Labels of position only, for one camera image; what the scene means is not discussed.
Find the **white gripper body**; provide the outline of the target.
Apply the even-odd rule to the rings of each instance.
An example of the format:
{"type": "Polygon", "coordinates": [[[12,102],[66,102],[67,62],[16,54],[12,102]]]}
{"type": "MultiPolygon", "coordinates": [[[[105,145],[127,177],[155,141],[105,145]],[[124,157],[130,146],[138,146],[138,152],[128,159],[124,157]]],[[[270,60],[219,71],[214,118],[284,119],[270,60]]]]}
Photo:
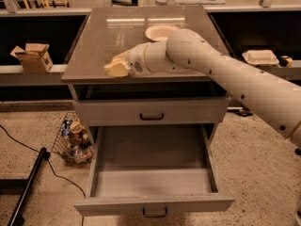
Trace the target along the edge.
{"type": "Polygon", "coordinates": [[[126,70],[130,75],[144,75],[147,72],[147,66],[144,58],[146,44],[139,44],[126,52],[126,70]]]}

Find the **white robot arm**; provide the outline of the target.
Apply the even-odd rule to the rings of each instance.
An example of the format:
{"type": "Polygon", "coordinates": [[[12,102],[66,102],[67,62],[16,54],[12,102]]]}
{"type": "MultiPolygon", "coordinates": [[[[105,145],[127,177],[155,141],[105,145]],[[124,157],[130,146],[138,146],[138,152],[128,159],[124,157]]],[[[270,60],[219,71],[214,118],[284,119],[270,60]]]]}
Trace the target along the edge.
{"type": "Polygon", "coordinates": [[[215,50],[190,29],[138,44],[104,66],[112,77],[189,69],[209,76],[297,147],[301,146],[301,88],[215,50]]]}

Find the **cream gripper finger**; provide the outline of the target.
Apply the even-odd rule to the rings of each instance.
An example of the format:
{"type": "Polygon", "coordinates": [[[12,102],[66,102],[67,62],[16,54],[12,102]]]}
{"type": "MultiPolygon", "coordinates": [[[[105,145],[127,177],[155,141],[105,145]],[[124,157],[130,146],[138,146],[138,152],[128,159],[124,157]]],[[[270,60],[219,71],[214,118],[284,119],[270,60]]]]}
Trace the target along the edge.
{"type": "Polygon", "coordinates": [[[127,50],[125,52],[122,52],[112,58],[112,63],[117,63],[117,62],[127,62],[128,61],[128,55],[130,54],[130,50],[127,50]]]}
{"type": "Polygon", "coordinates": [[[126,65],[122,62],[114,62],[104,66],[106,73],[112,77],[125,77],[129,74],[126,65]]]}

